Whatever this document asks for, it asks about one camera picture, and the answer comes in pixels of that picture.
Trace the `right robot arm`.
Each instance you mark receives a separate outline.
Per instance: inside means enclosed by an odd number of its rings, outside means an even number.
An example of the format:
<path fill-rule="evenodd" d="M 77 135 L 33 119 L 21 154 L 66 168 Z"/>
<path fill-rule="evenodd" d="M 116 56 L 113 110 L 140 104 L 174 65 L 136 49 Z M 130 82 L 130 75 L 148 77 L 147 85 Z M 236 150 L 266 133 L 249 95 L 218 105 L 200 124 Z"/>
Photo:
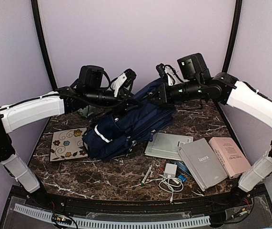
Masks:
<path fill-rule="evenodd" d="M 185 101 L 213 100 L 244 111 L 272 129 L 272 99 L 255 90 L 248 83 L 221 72 L 211 77 L 201 53 L 177 60 L 182 73 L 176 84 L 176 71 L 170 65 L 159 64 L 156 70 L 165 81 L 153 93 L 158 105 L 179 104 Z M 237 188 L 227 195 L 231 207 L 238 206 L 245 199 L 245 193 L 272 173 L 272 141 L 270 149 L 246 172 L 242 173 Z"/>

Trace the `navy blue student backpack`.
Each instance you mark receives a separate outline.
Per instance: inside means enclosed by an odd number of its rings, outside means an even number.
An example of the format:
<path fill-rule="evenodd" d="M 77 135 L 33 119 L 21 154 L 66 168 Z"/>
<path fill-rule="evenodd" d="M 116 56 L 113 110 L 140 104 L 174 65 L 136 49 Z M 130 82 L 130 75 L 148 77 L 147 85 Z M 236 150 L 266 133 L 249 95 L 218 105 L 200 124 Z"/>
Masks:
<path fill-rule="evenodd" d="M 137 143 L 152 141 L 154 134 L 171 124 L 175 107 L 158 106 L 146 98 L 164 82 L 161 78 L 156 79 L 133 96 L 134 100 L 141 103 L 140 108 L 121 116 L 106 114 L 88 128 L 82 138 L 88 157 L 108 161 L 127 153 Z"/>

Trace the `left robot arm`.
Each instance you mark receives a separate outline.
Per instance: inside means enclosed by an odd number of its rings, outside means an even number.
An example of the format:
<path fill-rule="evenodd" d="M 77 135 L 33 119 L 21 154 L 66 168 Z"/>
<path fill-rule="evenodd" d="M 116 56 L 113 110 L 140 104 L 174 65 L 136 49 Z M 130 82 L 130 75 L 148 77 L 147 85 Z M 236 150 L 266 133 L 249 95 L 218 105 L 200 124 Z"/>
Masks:
<path fill-rule="evenodd" d="M 123 106 L 130 97 L 136 73 L 127 69 L 111 80 L 102 67 L 81 67 L 79 77 L 70 85 L 47 94 L 0 106 L 0 163 L 30 194 L 40 208 L 47 208 L 50 196 L 36 175 L 20 158 L 9 136 L 13 131 L 37 121 L 76 112 L 90 105 L 113 109 Z"/>

